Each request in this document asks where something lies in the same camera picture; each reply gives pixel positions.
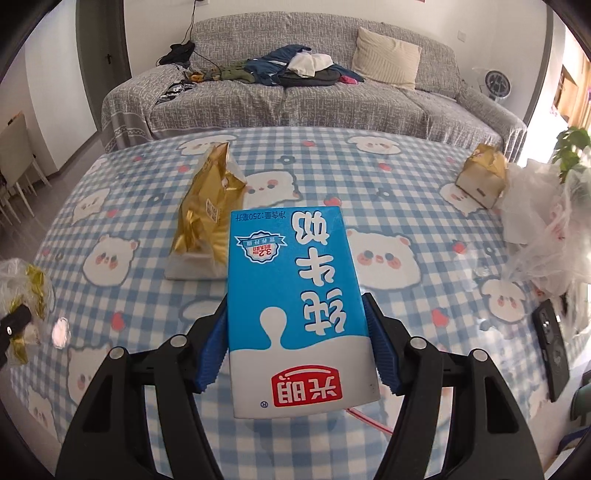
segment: black bag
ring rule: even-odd
[[[170,46],[170,52],[162,57],[158,64],[166,65],[169,63],[188,64],[191,53],[195,50],[195,43],[188,41],[186,43],[174,43]]]

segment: chair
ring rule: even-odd
[[[31,215],[35,216],[18,182],[22,176],[25,176],[28,183],[25,188],[33,190],[33,186],[25,173],[31,165],[37,171],[43,183],[51,186],[43,174],[43,171],[35,161],[33,151],[31,150],[31,144],[29,143],[25,116],[20,112],[12,122],[0,132],[0,172],[2,172],[4,179],[7,181],[6,188],[10,189],[15,187]],[[1,196],[0,194],[0,201],[2,200],[5,201],[16,216],[8,202],[7,193],[5,193],[5,196]]]

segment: door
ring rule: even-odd
[[[76,35],[82,80],[97,129],[105,96],[131,78],[124,0],[78,0]]]

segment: gold snack bag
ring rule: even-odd
[[[230,213],[242,209],[246,181],[229,155],[214,145],[178,209],[178,225],[164,275],[169,280],[226,278]]]
[[[505,190],[507,160],[495,147],[480,144],[468,157],[456,185],[485,208]]]

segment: pile of clothes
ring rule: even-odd
[[[259,59],[250,59],[206,71],[185,71],[186,80],[172,84],[156,103],[168,102],[201,82],[235,80],[242,83],[284,87],[329,86],[337,82],[357,84],[363,77],[332,61],[330,55],[310,53],[305,45],[286,45]]]

